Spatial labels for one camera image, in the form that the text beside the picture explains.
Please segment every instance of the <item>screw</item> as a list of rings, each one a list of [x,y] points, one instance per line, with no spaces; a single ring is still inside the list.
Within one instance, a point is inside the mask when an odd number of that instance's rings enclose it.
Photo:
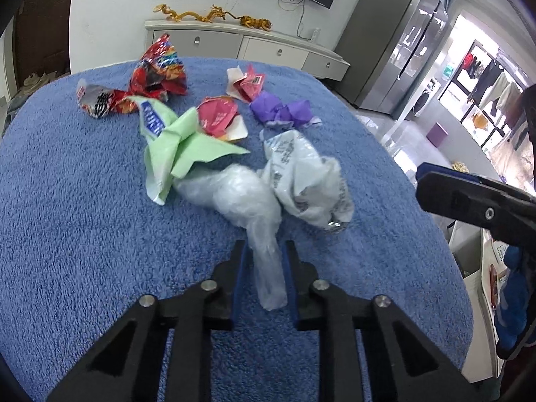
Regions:
[[[486,210],[486,219],[490,221],[493,219],[493,216],[495,216],[495,210],[489,207],[489,209]]]
[[[153,305],[155,301],[156,299],[153,295],[143,295],[138,302],[142,307],[147,308]]]
[[[313,287],[316,290],[327,290],[330,284],[326,280],[314,280]]]
[[[201,288],[205,291],[213,291],[218,288],[218,283],[214,280],[205,280],[201,283]]]
[[[379,295],[374,298],[374,302],[380,308],[387,308],[391,305],[391,298],[385,295]]]

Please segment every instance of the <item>purple box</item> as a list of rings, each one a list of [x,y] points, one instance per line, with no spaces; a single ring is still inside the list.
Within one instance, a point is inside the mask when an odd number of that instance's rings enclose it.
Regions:
[[[449,134],[445,131],[441,125],[435,123],[432,129],[426,135],[426,138],[432,142],[432,145],[439,148],[439,145],[445,140]]]

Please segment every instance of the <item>drawer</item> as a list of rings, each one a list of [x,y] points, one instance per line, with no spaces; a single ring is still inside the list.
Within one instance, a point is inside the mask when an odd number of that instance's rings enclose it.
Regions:
[[[302,71],[314,75],[319,79],[341,81],[348,68],[348,64],[309,52],[309,56],[307,56],[305,60]]]
[[[179,57],[199,56],[236,59],[242,35],[221,31],[170,30],[155,31],[156,41],[168,33]]]
[[[244,60],[301,69],[309,51],[261,39],[248,39]]]

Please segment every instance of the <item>figurine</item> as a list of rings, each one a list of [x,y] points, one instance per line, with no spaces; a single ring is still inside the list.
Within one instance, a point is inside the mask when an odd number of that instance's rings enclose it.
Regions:
[[[236,17],[231,12],[225,13],[229,14],[235,19],[239,19],[240,25],[243,25],[244,27],[248,27],[250,29],[263,29],[264,31],[270,31],[270,29],[272,28],[272,23],[268,19],[256,19],[248,15]]]
[[[195,12],[187,11],[181,13],[180,15],[176,13],[175,10],[171,10],[167,5],[161,4],[154,8],[153,12],[162,12],[164,15],[169,15],[167,17],[168,21],[180,22],[185,16],[193,16],[199,22],[212,22],[214,18],[223,18],[225,20],[226,12],[223,11],[222,7],[212,5],[212,10],[208,13],[207,16],[201,16]]]

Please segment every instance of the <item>gray refrigerator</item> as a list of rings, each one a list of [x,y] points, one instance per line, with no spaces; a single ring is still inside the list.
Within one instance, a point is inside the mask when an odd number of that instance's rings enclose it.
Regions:
[[[356,107],[400,107],[447,26],[440,0],[359,0],[335,52],[351,66],[334,87]]]

